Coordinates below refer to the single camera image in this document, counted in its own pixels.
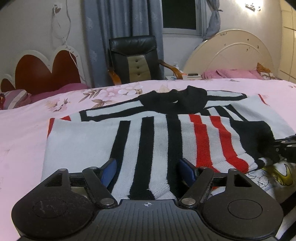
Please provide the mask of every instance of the chair backrest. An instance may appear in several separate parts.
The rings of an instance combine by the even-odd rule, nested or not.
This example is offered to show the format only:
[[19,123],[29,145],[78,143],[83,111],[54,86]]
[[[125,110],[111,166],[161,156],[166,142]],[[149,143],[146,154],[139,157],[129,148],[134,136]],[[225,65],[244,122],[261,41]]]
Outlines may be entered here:
[[123,84],[161,79],[154,36],[110,39],[109,47],[113,68]]

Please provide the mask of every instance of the striped sweater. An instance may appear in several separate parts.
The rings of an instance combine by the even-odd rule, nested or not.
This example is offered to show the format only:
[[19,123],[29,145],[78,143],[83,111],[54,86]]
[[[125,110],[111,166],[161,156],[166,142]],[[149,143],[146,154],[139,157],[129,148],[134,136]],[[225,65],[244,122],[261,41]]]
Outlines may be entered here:
[[260,96],[206,91],[150,93],[51,119],[42,179],[59,168],[81,172],[116,158],[108,186],[121,199],[178,199],[187,190],[176,170],[185,157],[217,172],[247,173],[269,163],[265,148],[293,130]]

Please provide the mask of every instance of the black leather chair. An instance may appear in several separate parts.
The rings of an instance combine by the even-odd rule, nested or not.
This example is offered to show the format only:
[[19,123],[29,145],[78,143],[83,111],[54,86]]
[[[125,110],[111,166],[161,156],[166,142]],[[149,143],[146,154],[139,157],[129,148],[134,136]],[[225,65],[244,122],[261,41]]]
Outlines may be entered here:
[[177,79],[183,79],[177,68],[158,59],[156,39],[152,35],[110,39],[109,47],[112,67],[108,72],[114,85],[161,80],[160,64],[172,70]]

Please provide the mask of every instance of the electrical outlet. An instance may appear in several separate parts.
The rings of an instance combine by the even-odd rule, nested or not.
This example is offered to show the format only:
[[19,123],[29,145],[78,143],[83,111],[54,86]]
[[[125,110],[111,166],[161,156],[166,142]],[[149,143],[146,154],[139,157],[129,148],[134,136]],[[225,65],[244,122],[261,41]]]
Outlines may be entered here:
[[56,3],[54,4],[55,12],[58,13],[58,12],[62,9],[62,7],[63,7],[63,4],[62,4],[62,3],[60,3],[60,2],[56,2]]

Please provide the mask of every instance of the metal screw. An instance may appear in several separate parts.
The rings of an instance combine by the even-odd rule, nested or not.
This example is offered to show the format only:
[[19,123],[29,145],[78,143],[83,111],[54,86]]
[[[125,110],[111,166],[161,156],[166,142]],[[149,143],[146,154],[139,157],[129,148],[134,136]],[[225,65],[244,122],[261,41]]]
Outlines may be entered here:
[[184,205],[188,205],[188,206],[191,206],[193,205],[194,203],[196,203],[196,201],[193,199],[193,198],[184,198],[181,200],[181,203],[183,203]]
[[114,199],[112,198],[103,198],[100,202],[105,206],[110,206],[115,203]]

